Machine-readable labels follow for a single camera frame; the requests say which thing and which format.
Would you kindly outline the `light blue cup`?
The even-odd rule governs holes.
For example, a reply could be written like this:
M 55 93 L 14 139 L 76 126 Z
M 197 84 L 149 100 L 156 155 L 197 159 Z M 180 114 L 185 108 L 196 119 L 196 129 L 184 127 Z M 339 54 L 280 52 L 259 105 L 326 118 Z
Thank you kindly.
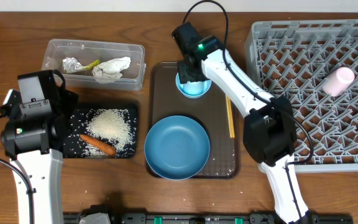
M 201 95 L 204 92 L 203 82 L 188 82 L 183 85 L 183 91 L 187 95 L 196 96 Z

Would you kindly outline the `light blue bowl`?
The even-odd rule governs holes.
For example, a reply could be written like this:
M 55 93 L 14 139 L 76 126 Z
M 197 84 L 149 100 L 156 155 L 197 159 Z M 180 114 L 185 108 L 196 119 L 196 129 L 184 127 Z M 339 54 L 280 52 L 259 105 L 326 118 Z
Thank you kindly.
M 206 81 L 203 81 L 203 83 L 204 83 L 204 92 L 201 95 L 191 96 L 191 95 L 187 95 L 183 91 L 183 85 L 184 84 L 180 83 L 179 74 L 177 74 L 176 77 L 175 77 L 175 84 L 176 84 L 178 90 L 187 98 L 195 99 L 195 98 L 199 98 L 199 97 L 203 96 L 210 89 L 210 87 L 212 85 L 212 81 L 211 80 L 206 80 Z

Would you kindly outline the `green foil snack wrapper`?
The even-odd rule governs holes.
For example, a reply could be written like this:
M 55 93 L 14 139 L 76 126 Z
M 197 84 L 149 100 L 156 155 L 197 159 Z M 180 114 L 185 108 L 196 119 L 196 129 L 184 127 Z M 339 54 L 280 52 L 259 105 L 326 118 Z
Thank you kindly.
M 100 64 L 100 60 L 95 60 L 88 65 L 82 65 L 76 58 L 67 57 L 62 60 L 63 71 L 65 73 L 83 72 L 94 68 Z

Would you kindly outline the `orange carrot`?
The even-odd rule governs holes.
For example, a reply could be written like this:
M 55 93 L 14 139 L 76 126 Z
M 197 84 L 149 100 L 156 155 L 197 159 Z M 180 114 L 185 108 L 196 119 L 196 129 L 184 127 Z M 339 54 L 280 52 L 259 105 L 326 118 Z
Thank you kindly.
M 82 138 L 82 140 L 84 140 L 88 144 L 90 144 L 94 147 L 97 147 L 101 152 L 103 152 L 109 156 L 114 156 L 116 154 L 116 149 L 113 146 L 110 146 L 102 141 L 99 141 L 95 138 L 92 138 L 92 137 L 84 135 L 84 134 L 81 134 L 80 138 Z

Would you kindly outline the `white tissue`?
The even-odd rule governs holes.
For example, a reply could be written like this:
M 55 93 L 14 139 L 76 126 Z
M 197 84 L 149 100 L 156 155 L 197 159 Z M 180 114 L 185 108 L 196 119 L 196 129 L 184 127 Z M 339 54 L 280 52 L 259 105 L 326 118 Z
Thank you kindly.
M 122 77 L 122 71 L 129 68 L 130 57 L 114 58 L 93 68 L 94 79 L 98 83 L 114 83 Z

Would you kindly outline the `dark blue plate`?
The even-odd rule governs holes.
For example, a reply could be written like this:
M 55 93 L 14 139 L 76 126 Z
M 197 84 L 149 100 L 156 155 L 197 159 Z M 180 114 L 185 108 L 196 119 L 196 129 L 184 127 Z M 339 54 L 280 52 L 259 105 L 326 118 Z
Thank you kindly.
M 147 133 L 145 160 L 158 176 L 170 180 L 189 179 L 206 165 L 211 145 L 205 128 L 187 116 L 168 116 Z

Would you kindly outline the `white pink cup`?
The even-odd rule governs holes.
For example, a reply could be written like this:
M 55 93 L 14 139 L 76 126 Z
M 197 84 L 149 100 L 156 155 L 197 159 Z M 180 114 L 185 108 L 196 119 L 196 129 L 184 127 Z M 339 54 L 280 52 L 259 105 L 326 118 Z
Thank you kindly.
M 328 75 L 324 81 L 323 91 L 333 97 L 337 97 L 354 81 L 354 72 L 347 67 L 339 67 L 337 70 Z

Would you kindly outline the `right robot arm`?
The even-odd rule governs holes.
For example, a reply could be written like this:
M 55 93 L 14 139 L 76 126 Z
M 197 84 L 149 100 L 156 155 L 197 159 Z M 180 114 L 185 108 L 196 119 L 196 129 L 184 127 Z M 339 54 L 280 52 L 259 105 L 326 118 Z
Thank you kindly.
M 183 60 L 180 82 L 211 80 L 229 97 L 244 117 L 243 143 L 248 154 L 266 173 L 275 201 L 275 212 L 285 223 L 304 223 L 308 207 L 295 174 L 296 127 L 292 105 L 254 83 L 233 61 L 215 36 L 202 37 L 186 22 L 173 32 Z

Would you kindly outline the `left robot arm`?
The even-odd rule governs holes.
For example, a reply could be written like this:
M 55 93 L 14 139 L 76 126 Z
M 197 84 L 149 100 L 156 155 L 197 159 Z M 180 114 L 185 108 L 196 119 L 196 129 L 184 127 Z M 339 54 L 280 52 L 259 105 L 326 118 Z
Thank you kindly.
M 61 173 L 63 142 L 78 95 L 57 85 L 57 70 L 20 75 L 0 115 L 9 120 L 1 142 L 13 166 L 20 223 L 63 223 Z

